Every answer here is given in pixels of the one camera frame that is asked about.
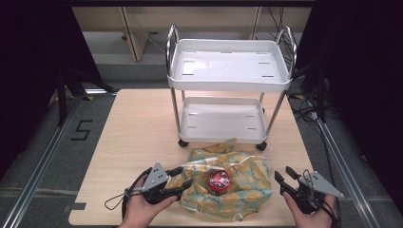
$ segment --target caster wheel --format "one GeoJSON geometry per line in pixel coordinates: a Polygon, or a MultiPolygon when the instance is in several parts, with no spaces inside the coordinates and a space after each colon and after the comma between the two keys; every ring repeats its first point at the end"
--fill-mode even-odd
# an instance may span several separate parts
{"type": "Polygon", "coordinates": [[[189,142],[184,142],[183,140],[179,140],[178,141],[178,145],[180,147],[187,147],[187,145],[189,144],[189,142]]]}
{"type": "Polygon", "coordinates": [[[256,148],[260,151],[263,151],[264,149],[266,149],[267,143],[266,142],[262,142],[261,144],[257,144],[256,148]]]}

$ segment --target white cart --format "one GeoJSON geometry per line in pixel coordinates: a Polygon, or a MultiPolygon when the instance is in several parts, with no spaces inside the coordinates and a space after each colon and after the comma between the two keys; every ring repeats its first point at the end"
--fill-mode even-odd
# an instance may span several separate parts
{"type": "Polygon", "coordinates": [[[290,28],[284,28],[276,41],[180,40],[176,25],[172,25],[165,54],[180,146],[237,138],[238,143],[256,144],[260,151],[266,148],[265,141],[295,69],[297,45],[290,28]],[[288,32],[293,49],[290,70],[279,48],[284,31],[288,32]],[[172,55],[174,34],[176,46],[172,55]],[[181,116],[176,90],[182,91],[181,116]],[[185,90],[254,91],[260,92],[260,97],[185,97],[185,90]],[[261,105],[266,92],[279,94],[267,127],[261,105]]]}

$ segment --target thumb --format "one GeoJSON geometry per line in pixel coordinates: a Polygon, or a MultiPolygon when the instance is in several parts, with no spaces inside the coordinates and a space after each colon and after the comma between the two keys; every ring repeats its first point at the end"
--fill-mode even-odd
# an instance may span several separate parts
{"type": "Polygon", "coordinates": [[[291,213],[293,213],[294,216],[302,214],[297,206],[297,203],[287,192],[284,192],[282,195],[284,196],[285,202],[287,203],[288,208],[290,208],[290,211],[291,213]]]}
{"type": "Polygon", "coordinates": [[[161,211],[172,205],[172,203],[174,203],[177,199],[178,197],[173,196],[155,204],[154,206],[156,208],[157,213],[160,213],[161,211]]]}
{"type": "Polygon", "coordinates": [[[325,202],[329,204],[331,208],[333,208],[335,206],[336,198],[332,195],[326,195],[325,202]]]}

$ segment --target hand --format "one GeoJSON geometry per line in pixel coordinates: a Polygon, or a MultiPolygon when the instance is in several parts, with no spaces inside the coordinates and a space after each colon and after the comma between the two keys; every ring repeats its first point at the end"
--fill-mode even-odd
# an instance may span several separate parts
{"type": "MultiPolygon", "coordinates": [[[[136,187],[143,186],[147,175],[143,176],[136,187]]],[[[133,194],[140,193],[139,191],[133,191],[133,194]]],[[[161,211],[169,207],[177,197],[167,198],[157,204],[148,203],[143,195],[132,196],[126,206],[125,218],[120,228],[144,228],[151,223],[161,211]]]]}
{"type": "MultiPolygon", "coordinates": [[[[288,208],[290,208],[291,213],[293,213],[294,221],[296,222],[297,228],[330,228],[332,226],[332,218],[322,209],[317,210],[311,215],[303,214],[299,210],[294,199],[287,192],[284,192],[283,196],[285,198],[285,202],[288,205],[288,208]]],[[[336,198],[331,195],[326,195],[324,200],[333,209],[333,207],[335,206],[336,198]]],[[[327,207],[327,209],[330,211],[330,208],[328,208],[326,203],[324,203],[323,206],[327,207]]]]}

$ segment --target metal handle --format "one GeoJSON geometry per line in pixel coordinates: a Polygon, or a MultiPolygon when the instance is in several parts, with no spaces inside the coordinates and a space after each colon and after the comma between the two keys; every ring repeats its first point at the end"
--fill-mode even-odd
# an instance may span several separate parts
{"type": "Polygon", "coordinates": [[[279,42],[281,40],[281,37],[284,35],[284,31],[287,30],[288,36],[290,37],[291,40],[291,46],[293,47],[293,59],[291,61],[290,69],[288,72],[287,79],[291,79],[291,77],[294,74],[294,71],[296,69],[296,60],[297,60],[297,42],[296,38],[294,37],[293,32],[289,27],[284,27],[278,34],[278,37],[276,38],[276,45],[279,46],[279,42]]]}
{"type": "Polygon", "coordinates": [[[172,76],[172,72],[171,72],[171,62],[172,62],[171,39],[172,39],[172,35],[174,34],[174,32],[175,32],[175,45],[177,45],[179,43],[179,35],[178,35],[178,29],[175,24],[173,24],[171,26],[171,29],[169,30],[168,38],[166,41],[166,47],[165,47],[165,63],[166,63],[166,69],[168,71],[168,77],[172,76]]]}

